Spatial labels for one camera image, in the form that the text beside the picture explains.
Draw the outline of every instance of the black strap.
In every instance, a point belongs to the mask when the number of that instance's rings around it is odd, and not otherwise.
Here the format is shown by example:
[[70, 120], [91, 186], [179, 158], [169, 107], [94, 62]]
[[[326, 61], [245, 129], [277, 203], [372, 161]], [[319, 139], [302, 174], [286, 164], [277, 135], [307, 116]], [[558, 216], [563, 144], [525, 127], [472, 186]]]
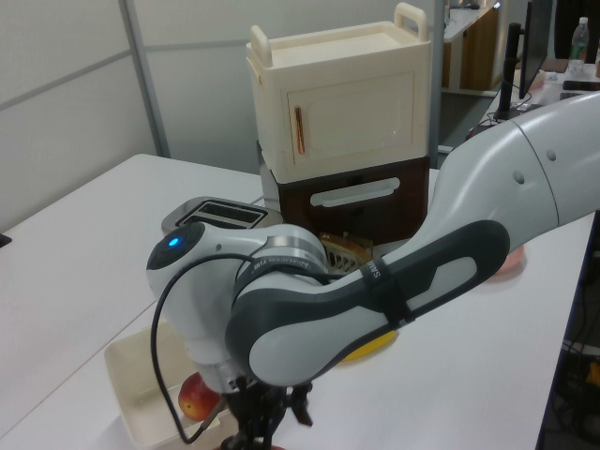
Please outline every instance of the black strap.
[[379, 302], [385, 318], [394, 329], [414, 320], [411, 309], [404, 300], [404, 294], [396, 284], [387, 264], [376, 259], [362, 265], [360, 271], [368, 289]]
[[248, 284], [263, 275], [276, 271], [312, 277], [313, 275], [318, 275], [323, 270], [316, 263], [296, 256], [264, 256], [257, 258], [235, 281], [233, 286], [233, 304], [235, 304], [238, 295]]

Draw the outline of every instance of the water bottle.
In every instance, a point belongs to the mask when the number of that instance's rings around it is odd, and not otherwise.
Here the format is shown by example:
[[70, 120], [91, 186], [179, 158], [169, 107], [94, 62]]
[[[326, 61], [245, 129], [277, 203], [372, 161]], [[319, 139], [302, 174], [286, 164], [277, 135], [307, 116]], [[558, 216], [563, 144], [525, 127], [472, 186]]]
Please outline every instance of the water bottle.
[[569, 70], [572, 72], [582, 72], [585, 61], [585, 53], [588, 49], [588, 41], [590, 35], [588, 33], [588, 18], [580, 17], [579, 26], [573, 33], [571, 41], [571, 54], [569, 55]]

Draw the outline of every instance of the white tray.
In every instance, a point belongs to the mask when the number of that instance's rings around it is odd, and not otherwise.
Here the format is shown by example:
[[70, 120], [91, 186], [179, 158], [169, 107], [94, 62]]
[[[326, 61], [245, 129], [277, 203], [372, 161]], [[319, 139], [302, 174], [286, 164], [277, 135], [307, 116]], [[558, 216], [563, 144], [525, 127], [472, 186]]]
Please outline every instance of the white tray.
[[[196, 368], [188, 358], [186, 346], [173, 329], [162, 322], [157, 334], [158, 361], [171, 400], [178, 410], [177, 397], [181, 384]], [[167, 407], [152, 368], [150, 356], [150, 329], [115, 341], [104, 353], [127, 432], [138, 448], [166, 447], [179, 440], [177, 428]], [[191, 436], [200, 423], [193, 423], [182, 413], [179, 416], [186, 433]], [[220, 412], [193, 448], [212, 450], [237, 432], [237, 422], [226, 410]]]

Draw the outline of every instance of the yellow object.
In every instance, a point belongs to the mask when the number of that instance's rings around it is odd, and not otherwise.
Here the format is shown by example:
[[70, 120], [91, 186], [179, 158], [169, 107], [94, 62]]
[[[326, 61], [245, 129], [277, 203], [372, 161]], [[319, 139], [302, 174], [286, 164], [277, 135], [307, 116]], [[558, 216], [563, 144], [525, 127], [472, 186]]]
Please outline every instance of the yellow object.
[[600, 365], [598, 363], [590, 364], [590, 373], [588, 373], [588, 377], [585, 381], [600, 387]]
[[369, 343], [363, 345], [361, 348], [356, 349], [354, 352], [350, 353], [342, 360], [342, 362], [347, 363], [349, 361], [355, 361], [357, 359], [364, 358], [365, 356], [368, 356], [378, 350], [381, 350], [391, 345], [392, 343], [394, 343], [397, 337], [398, 331], [390, 331], [388, 333], [385, 333], [383, 336], [379, 336], [371, 340]]

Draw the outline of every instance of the computer monitor stand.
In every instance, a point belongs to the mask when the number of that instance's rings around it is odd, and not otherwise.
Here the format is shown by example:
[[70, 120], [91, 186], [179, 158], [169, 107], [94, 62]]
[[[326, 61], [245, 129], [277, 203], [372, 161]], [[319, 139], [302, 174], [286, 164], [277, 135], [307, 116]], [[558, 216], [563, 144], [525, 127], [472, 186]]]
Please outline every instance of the computer monitor stand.
[[541, 107], [528, 102], [511, 104], [513, 95], [513, 84], [515, 82], [515, 68], [518, 64], [518, 40], [520, 35], [524, 34], [520, 23], [511, 23], [508, 25], [508, 37], [506, 39], [506, 54], [504, 57], [504, 66], [502, 70], [502, 84], [500, 86], [500, 102], [498, 110], [494, 113], [494, 119], [501, 122], [518, 117], [528, 111]]

